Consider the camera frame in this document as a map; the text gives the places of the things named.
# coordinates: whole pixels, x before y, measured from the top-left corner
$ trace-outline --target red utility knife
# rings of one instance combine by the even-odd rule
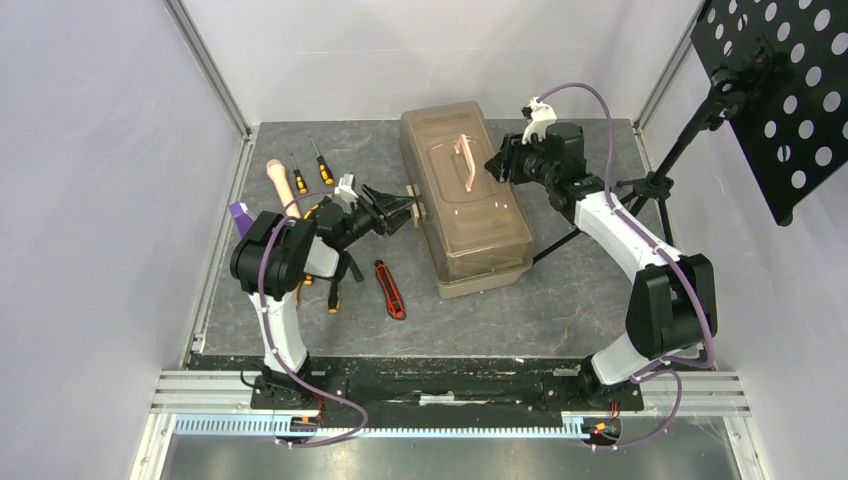
[[[386,296],[386,310],[395,320],[405,319],[406,308],[403,306],[403,298],[401,298],[397,284],[395,284],[395,280],[389,272],[389,267],[382,260],[374,262],[374,266],[377,270],[377,280],[383,287],[383,294]]]

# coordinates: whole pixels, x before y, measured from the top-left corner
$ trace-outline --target gray table surface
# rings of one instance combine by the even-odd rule
[[[603,176],[605,122],[573,122],[584,128],[590,171]],[[494,145],[500,145],[504,133],[521,131],[524,126],[523,120],[489,121]],[[251,212],[282,209],[265,175],[265,164],[272,158],[283,160],[290,168],[288,155],[293,153],[310,190],[325,188],[319,181],[309,135],[337,178],[353,172],[358,185],[405,194],[399,122],[263,123],[241,195]],[[615,136],[614,179],[644,176],[628,120],[615,121]],[[536,252],[571,230],[548,205],[541,186],[527,184],[515,190],[534,231]],[[310,200],[302,202],[302,211],[314,203]],[[655,208],[645,209],[640,217],[652,231],[660,232]],[[233,231],[208,313],[205,355],[263,353],[254,309],[229,274],[229,256],[236,243]],[[535,265],[514,285],[450,300],[437,294],[422,234],[412,222],[392,237],[363,237],[349,251],[365,281],[355,283],[347,276],[341,284],[338,313],[327,311],[326,282],[316,282],[301,292],[300,329],[312,354],[585,356],[624,331],[630,284],[609,255],[586,235]],[[403,295],[408,310],[404,321],[386,314],[373,272],[378,258],[389,266]]]

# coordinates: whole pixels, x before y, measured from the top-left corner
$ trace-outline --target transparent plastic box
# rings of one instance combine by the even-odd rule
[[[460,147],[461,135],[473,162]],[[495,149],[477,102],[404,113],[400,150],[439,296],[515,283],[533,265],[533,233],[512,187],[483,168]]]

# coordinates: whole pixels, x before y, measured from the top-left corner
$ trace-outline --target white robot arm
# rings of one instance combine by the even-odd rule
[[[286,377],[280,360],[290,370],[299,372],[308,358],[295,305],[300,282],[306,275],[329,281],[328,309],[335,312],[339,306],[339,282],[347,271],[353,273],[356,281],[364,280],[347,248],[371,231],[392,235],[412,216],[412,197],[380,193],[366,185],[361,190],[362,195],[354,192],[353,175],[343,176],[333,193],[351,206],[349,212],[325,197],[305,218],[289,217],[290,223],[270,246],[272,231],[284,221],[283,215],[261,212],[250,221],[243,205],[230,208],[242,235],[230,260],[230,273],[240,281],[256,309],[265,345],[264,364],[269,376],[276,376],[279,381]],[[263,293],[267,310],[263,312],[258,278],[266,250]],[[267,325],[263,314],[268,316]]]
[[[500,182],[543,185],[551,206],[579,231],[591,236],[618,263],[632,287],[626,332],[610,346],[581,363],[587,395],[609,392],[657,359],[703,340],[694,306],[668,260],[685,273],[716,331],[712,265],[703,255],[683,255],[666,244],[604,191],[604,182],[586,171],[583,131],[555,123],[550,106],[536,98],[522,112],[529,121],[523,133],[504,136],[501,149],[486,163]],[[667,256],[661,256],[662,250]]]

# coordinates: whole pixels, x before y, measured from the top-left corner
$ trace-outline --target screwdriver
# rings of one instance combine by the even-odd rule
[[[324,180],[325,185],[332,185],[333,180],[333,171],[330,170],[330,167],[327,166],[327,162],[324,161],[324,155],[321,155],[318,152],[318,145],[315,145],[315,140],[312,140],[312,135],[309,136],[309,141],[312,142],[312,146],[315,148],[315,160],[318,161],[318,170],[321,171],[321,179]]]
[[[300,173],[300,169],[297,168],[297,162],[294,161],[294,154],[290,153],[290,157],[292,157],[292,163],[294,164],[294,181],[297,184],[297,191],[301,194],[307,193],[309,191],[306,188],[306,182],[303,180],[303,174]]]

